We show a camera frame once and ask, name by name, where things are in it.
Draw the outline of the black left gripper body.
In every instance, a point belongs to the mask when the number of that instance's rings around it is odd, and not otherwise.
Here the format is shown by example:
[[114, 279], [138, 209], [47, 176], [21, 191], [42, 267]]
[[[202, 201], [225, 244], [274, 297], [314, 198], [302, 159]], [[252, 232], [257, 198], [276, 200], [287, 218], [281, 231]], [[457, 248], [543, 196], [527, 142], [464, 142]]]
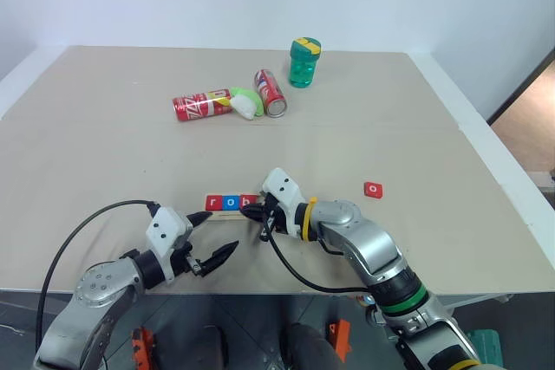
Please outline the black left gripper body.
[[198, 259], [192, 256], [193, 245], [185, 241], [172, 253], [172, 270], [175, 276], [191, 272], [195, 276], [204, 276], [203, 266]]

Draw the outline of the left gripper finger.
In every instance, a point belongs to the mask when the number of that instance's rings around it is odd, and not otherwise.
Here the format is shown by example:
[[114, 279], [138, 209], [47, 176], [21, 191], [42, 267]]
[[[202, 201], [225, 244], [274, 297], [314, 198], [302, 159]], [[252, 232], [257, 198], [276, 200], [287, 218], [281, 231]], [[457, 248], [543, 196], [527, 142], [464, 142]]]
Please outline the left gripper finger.
[[212, 216], [211, 211], [197, 211], [186, 215], [187, 220], [191, 223], [193, 228], [196, 228], [203, 224]]
[[222, 266], [238, 246], [238, 241], [227, 243], [212, 253], [212, 256], [200, 263], [200, 275], [207, 276]]

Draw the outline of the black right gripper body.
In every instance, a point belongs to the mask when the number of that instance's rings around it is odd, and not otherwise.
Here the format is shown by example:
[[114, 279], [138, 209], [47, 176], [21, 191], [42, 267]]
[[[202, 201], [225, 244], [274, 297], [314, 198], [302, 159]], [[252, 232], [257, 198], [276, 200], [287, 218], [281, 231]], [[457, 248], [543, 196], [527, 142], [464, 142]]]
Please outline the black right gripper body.
[[286, 216], [284, 210], [279, 206], [279, 202], [272, 194], [264, 196], [261, 204], [262, 235], [269, 235], [273, 231], [286, 234]]

